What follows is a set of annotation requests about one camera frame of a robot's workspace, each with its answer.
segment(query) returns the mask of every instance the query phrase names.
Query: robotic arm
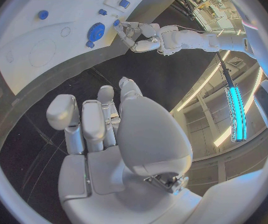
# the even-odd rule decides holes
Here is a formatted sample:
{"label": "robotic arm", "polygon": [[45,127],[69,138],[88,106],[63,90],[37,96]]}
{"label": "robotic arm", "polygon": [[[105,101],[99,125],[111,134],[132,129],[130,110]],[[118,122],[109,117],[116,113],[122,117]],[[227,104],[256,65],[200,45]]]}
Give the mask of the robotic arm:
{"label": "robotic arm", "polygon": [[[114,28],[121,40],[133,52],[156,50],[163,55],[172,55],[181,49],[203,49],[207,52],[221,50],[242,51],[254,58],[253,51],[245,35],[221,34],[212,32],[198,33],[193,30],[181,30],[179,26],[169,25],[160,28],[156,23],[115,22]],[[141,32],[148,40],[135,42],[134,33]]]}

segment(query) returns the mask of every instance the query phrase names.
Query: black floor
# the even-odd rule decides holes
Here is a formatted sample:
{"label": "black floor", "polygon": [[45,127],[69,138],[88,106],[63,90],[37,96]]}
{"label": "black floor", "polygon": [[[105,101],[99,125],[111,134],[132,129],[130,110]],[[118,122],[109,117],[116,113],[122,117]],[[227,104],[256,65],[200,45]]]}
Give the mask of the black floor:
{"label": "black floor", "polygon": [[[161,26],[177,24],[200,29],[172,7],[156,20]],[[58,176],[67,149],[63,131],[48,124],[45,112],[58,94],[72,94],[79,108],[85,100],[96,99],[103,85],[115,88],[119,105],[118,81],[133,79],[147,96],[170,111],[184,97],[211,62],[214,54],[202,50],[182,50],[172,56],[156,51],[133,53],[111,59],[83,71],[55,88],[32,106],[8,135],[0,153],[0,165],[7,178],[39,214],[52,223],[69,223],[58,198]]]}

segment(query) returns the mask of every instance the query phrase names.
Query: blue knob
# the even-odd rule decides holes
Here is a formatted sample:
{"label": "blue knob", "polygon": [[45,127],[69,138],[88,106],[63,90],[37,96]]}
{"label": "blue knob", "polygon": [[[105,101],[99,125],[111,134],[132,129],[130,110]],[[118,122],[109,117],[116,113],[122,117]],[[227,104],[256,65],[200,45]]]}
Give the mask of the blue knob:
{"label": "blue knob", "polygon": [[38,13],[38,17],[39,17],[39,19],[41,19],[41,20],[46,19],[46,18],[48,17],[48,15],[49,15],[49,12],[46,11],[46,10],[42,10],[42,11],[40,11],[40,12]]}
{"label": "blue knob", "polygon": [[118,26],[120,24],[120,20],[117,19],[114,23],[113,23],[113,26]]}
{"label": "blue knob", "polygon": [[94,43],[92,41],[88,41],[86,42],[86,46],[88,46],[89,48],[94,48]]}
{"label": "blue knob", "polygon": [[120,6],[127,8],[130,5],[130,2],[127,0],[121,0],[121,2],[119,3]]}
{"label": "blue knob", "polygon": [[107,15],[107,11],[104,10],[104,9],[100,9],[100,10],[98,11],[98,13],[101,14],[101,15],[103,15],[103,16],[106,16],[106,15]]}

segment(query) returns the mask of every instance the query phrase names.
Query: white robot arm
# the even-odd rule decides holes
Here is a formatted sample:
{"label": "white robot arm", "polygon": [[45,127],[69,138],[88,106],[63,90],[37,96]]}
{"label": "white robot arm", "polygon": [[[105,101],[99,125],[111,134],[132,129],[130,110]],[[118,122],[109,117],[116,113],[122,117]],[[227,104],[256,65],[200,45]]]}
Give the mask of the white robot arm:
{"label": "white robot arm", "polygon": [[[198,33],[193,30],[181,30],[179,26],[169,25],[160,28],[156,23],[116,22],[115,29],[121,40],[134,52],[146,52],[157,49],[163,55],[172,55],[181,49],[203,49],[204,51],[233,50],[242,51],[254,58],[251,46],[245,35],[221,34],[212,32]],[[134,33],[141,32],[148,40],[135,42]]]}

